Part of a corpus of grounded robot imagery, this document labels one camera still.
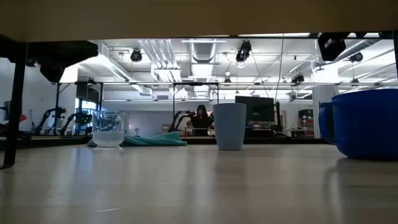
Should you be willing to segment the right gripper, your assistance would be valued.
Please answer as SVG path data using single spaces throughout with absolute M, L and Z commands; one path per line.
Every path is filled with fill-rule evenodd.
M 324 32 L 317 42 L 323 61 L 334 61 L 346 48 L 349 32 Z

